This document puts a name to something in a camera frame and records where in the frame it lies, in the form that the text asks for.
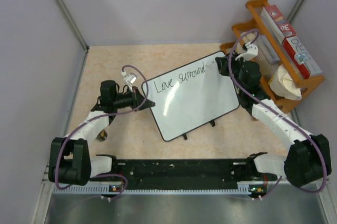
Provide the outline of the white whiteboard black frame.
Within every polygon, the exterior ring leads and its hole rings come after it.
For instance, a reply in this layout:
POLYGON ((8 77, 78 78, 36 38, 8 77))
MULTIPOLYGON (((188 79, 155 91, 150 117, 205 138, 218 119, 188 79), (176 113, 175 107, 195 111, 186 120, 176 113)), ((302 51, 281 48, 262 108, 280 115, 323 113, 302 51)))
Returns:
POLYGON ((220 75, 217 65, 205 67, 224 55, 218 51, 142 84, 142 91, 156 103, 151 113, 164 141, 185 136, 239 108, 232 80, 220 75))

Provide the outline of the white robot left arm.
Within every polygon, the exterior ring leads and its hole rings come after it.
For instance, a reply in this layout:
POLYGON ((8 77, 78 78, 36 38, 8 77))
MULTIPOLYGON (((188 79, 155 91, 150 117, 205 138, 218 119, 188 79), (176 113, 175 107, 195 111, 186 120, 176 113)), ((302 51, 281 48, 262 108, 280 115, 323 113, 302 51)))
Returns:
POLYGON ((90 143, 98 137, 106 137, 105 129, 119 114, 119 109, 129 107, 137 111, 154 106, 155 102, 145 98, 135 86, 120 93, 115 81, 101 82, 100 96, 87 118, 73 132, 53 139, 49 156, 49 181, 83 186, 101 174, 108 180, 116 179, 120 171, 115 164, 115 156, 99 154, 91 157, 90 143))

